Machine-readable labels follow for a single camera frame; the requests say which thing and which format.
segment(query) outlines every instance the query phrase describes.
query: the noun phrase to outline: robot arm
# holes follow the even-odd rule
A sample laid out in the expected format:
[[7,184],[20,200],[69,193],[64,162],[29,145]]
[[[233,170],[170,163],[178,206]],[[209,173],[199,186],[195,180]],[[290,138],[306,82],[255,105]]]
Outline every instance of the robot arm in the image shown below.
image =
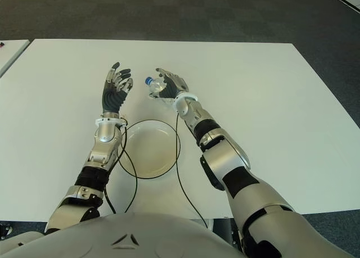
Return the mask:
[[226,191],[248,257],[352,257],[324,239],[268,183],[250,172],[242,148],[201,107],[178,75],[156,69],[166,88],[159,97],[173,107],[202,150],[200,162],[211,184]]
[[81,221],[98,217],[104,187],[109,181],[109,170],[116,161],[122,141],[119,110],[133,86],[130,69],[116,73],[120,63],[112,66],[107,74],[102,95],[103,114],[96,120],[95,143],[75,182],[52,214],[46,234],[64,229]]

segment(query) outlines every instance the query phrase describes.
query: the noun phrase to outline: blue bottle cap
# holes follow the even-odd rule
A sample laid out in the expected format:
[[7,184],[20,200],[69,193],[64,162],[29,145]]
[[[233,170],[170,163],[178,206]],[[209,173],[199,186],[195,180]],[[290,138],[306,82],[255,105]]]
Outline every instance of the blue bottle cap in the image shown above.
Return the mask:
[[151,81],[153,81],[153,78],[148,77],[145,79],[145,84],[150,85]]

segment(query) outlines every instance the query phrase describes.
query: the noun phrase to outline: black joint cover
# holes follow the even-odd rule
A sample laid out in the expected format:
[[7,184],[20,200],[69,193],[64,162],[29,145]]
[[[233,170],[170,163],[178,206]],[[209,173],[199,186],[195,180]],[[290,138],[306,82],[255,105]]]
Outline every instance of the black joint cover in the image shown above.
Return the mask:
[[283,209],[283,211],[292,211],[292,209],[286,207],[286,206],[281,206],[281,208]]
[[265,209],[260,209],[253,213],[244,223],[242,227],[242,247],[247,257],[251,258],[281,258],[282,255],[273,244],[268,241],[260,241],[256,243],[255,239],[251,236],[249,227],[253,222],[266,214]]
[[243,166],[237,167],[227,173],[223,177],[223,181],[232,198],[234,198],[235,195],[237,195],[237,193],[245,187],[259,183],[258,180],[250,175],[250,173]]
[[62,204],[93,206],[95,208],[98,208],[102,205],[102,199],[100,197],[97,197],[96,195],[90,196],[89,199],[70,197]]
[[91,166],[85,166],[83,170],[81,170],[75,185],[85,186],[103,192],[108,181],[108,171]]
[[219,124],[217,124],[213,119],[205,119],[199,122],[193,130],[193,136],[196,139],[197,146],[199,146],[200,140],[206,133],[218,128],[220,128]]
[[200,158],[200,163],[202,168],[205,171],[206,176],[210,180],[210,183],[215,189],[219,189],[220,191],[225,191],[224,186],[220,183],[220,181],[217,179],[217,177],[214,175],[212,170],[210,169],[208,163],[206,162],[205,158],[202,156]]
[[88,211],[86,211],[84,216],[81,218],[80,222],[91,220],[97,217],[100,217],[99,211],[97,211],[97,209],[95,209],[94,207],[91,207],[90,209],[88,209]]
[[199,145],[199,147],[200,147],[201,151],[205,152],[206,150],[212,148],[213,146],[215,146],[216,144],[218,144],[218,143],[219,143],[220,141],[222,141],[222,140],[224,140],[224,137],[223,137],[223,136],[219,136],[219,137],[214,138],[214,139],[211,140],[210,142],[208,142],[208,143],[206,144],[206,146],[205,146],[203,143],[201,143],[201,144]]
[[60,229],[57,229],[57,228],[50,228],[50,229],[48,229],[48,231],[46,231],[45,236],[48,235],[48,234],[51,234],[53,232],[59,231],[59,230]]

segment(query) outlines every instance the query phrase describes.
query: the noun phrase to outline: plastic water bottle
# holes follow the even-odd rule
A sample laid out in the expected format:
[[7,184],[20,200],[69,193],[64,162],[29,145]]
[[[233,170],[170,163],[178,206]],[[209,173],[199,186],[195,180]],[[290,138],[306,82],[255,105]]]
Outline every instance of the plastic water bottle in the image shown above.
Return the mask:
[[151,93],[157,93],[162,91],[167,85],[164,83],[162,78],[148,77],[145,79],[145,84],[148,85]]
[[[150,96],[153,97],[154,93],[162,91],[164,88],[166,88],[166,83],[164,83],[162,78],[152,78],[148,77],[145,79],[145,84],[148,85],[150,90]],[[171,105],[174,102],[174,99],[171,98],[161,98],[163,102],[165,102],[167,105]]]

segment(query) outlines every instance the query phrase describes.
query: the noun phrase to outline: wire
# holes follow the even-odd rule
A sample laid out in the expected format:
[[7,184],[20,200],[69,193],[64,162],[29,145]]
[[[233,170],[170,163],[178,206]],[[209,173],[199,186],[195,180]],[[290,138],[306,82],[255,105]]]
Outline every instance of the wire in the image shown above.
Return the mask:
[[175,156],[176,156],[176,159],[175,159],[175,164],[176,164],[176,173],[178,174],[178,179],[179,179],[179,183],[180,183],[180,187],[181,187],[181,190],[182,192],[184,193],[185,197],[187,198],[187,200],[189,201],[190,205],[192,206],[193,209],[195,209],[196,213],[199,215],[199,217],[202,219],[202,221],[204,222],[205,224],[205,227],[207,228],[208,225],[206,224],[206,221],[204,220],[203,216],[201,216],[201,214],[199,213],[199,211],[196,209],[196,207],[193,205],[193,203],[190,201],[189,197],[187,196],[184,188],[182,187],[182,183],[181,183],[181,180],[180,180],[180,176],[179,176],[179,167],[178,167],[178,122],[179,122],[179,114],[177,115],[176,117],[176,127],[175,127],[175,143],[176,143],[176,146],[175,146]]
[[[125,148],[126,148],[127,141],[128,141],[128,129],[127,129],[127,127],[125,127],[125,142],[124,142],[124,146],[121,145],[122,150],[121,150],[120,155],[119,155],[118,150],[116,150],[116,155],[117,155],[118,158],[116,159],[116,161],[114,162],[114,164],[113,164],[113,165],[111,166],[111,168],[109,169],[109,176],[110,176],[112,170],[114,169],[114,167],[116,166],[116,164],[119,162],[119,160],[120,160],[120,158],[122,157],[123,153],[125,152]],[[106,202],[109,204],[109,207],[110,207],[112,213],[116,214],[116,210],[114,209],[114,207],[113,207],[113,205],[112,205],[112,203],[111,203],[111,201],[110,201],[110,199],[109,199],[109,196],[107,195],[106,185],[105,185],[105,187],[104,187],[104,189],[103,189],[103,195],[105,196],[105,200],[106,200]]]
[[131,205],[132,205],[132,203],[133,203],[133,201],[134,201],[134,199],[135,199],[136,193],[137,193],[137,173],[136,173],[136,170],[135,170],[134,163],[133,163],[133,161],[131,160],[129,154],[126,152],[125,149],[124,149],[124,152],[125,152],[126,156],[128,156],[129,161],[131,162],[131,165],[133,166],[134,173],[135,173],[135,179],[136,179],[135,192],[134,192],[133,198],[131,199],[130,204],[128,205],[128,207],[127,207],[126,210],[125,210],[125,213],[126,213],[126,212],[128,212],[129,208],[131,207]]

